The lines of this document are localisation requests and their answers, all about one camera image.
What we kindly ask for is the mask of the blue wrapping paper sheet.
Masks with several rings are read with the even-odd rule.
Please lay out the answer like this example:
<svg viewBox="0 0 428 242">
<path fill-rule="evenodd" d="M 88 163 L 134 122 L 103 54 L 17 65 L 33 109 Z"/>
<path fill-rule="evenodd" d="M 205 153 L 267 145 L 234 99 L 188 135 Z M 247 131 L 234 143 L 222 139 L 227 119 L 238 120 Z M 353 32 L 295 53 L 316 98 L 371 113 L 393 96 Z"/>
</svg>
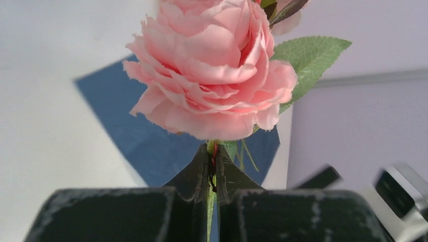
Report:
<svg viewBox="0 0 428 242">
<path fill-rule="evenodd" d="M 201 141 L 189 134 L 170 134 L 130 110 L 146 90 L 132 80 L 121 61 L 76 80 L 76 86 L 103 128 L 140 177 L 159 187 L 194 157 Z"/>
</svg>

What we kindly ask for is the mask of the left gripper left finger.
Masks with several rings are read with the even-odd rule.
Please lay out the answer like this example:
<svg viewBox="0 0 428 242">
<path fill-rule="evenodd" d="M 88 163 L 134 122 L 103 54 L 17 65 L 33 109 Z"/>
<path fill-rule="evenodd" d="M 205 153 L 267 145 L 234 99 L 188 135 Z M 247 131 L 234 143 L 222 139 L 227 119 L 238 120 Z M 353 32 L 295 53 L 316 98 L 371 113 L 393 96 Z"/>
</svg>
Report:
<svg viewBox="0 0 428 242">
<path fill-rule="evenodd" d="M 207 241 L 207 145 L 162 187 L 62 189 L 25 241 Z"/>
</svg>

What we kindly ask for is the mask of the pink fake rose stem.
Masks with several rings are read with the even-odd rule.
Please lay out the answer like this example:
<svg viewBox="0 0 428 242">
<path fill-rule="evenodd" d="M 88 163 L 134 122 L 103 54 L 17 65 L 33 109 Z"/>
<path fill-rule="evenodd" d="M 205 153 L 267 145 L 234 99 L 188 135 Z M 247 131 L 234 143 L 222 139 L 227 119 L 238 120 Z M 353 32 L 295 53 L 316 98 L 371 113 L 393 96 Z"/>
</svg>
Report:
<svg viewBox="0 0 428 242">
<path fill-rule="evenodd" d="M 304 96 L 351 46 L 345 39 L 307 36 L 275 44 L 293 29 L 307 1 L 160 1 L 141 23 L 123 61 L 130 79 L 146 85 L 131 109 L 175 134 L 204 140 L 202 237 L 209 240 L 215 159 L 249 150 L 245 139 L 271 131 L 280 114 Z"/>
</svg>

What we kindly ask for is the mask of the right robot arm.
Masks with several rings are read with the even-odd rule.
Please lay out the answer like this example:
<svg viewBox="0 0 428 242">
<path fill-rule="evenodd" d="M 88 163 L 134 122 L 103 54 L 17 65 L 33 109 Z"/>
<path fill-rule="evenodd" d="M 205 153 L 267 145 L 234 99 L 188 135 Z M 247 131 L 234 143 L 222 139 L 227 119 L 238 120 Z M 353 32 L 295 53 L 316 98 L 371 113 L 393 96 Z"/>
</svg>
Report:
<svg viewBox="0 0 428 242">
<path fill-rule="evenodd" d="M 427 241 L 427 181 L 407 163 L 381 168 L 358 190 L 333 188 L 340 178 L 328 165 L 293 188 L 315 196 L 311 227 L 326 241 Z"/>
</svg>

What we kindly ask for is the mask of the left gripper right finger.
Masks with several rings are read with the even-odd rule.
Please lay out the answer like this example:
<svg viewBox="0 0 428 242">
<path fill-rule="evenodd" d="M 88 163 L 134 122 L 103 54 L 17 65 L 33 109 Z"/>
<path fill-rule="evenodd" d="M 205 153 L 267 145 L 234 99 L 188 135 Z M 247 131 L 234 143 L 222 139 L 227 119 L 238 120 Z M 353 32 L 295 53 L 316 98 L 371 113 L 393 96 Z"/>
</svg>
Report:
<svg viewBox="0 0 428 242">
<path fill-rule="evenodd" d="M 267 190 L 227 154 L 216 158 L 219 241 L 389 241 L 368 202 L 330 165 L 286 190 Z"/>
</svg>

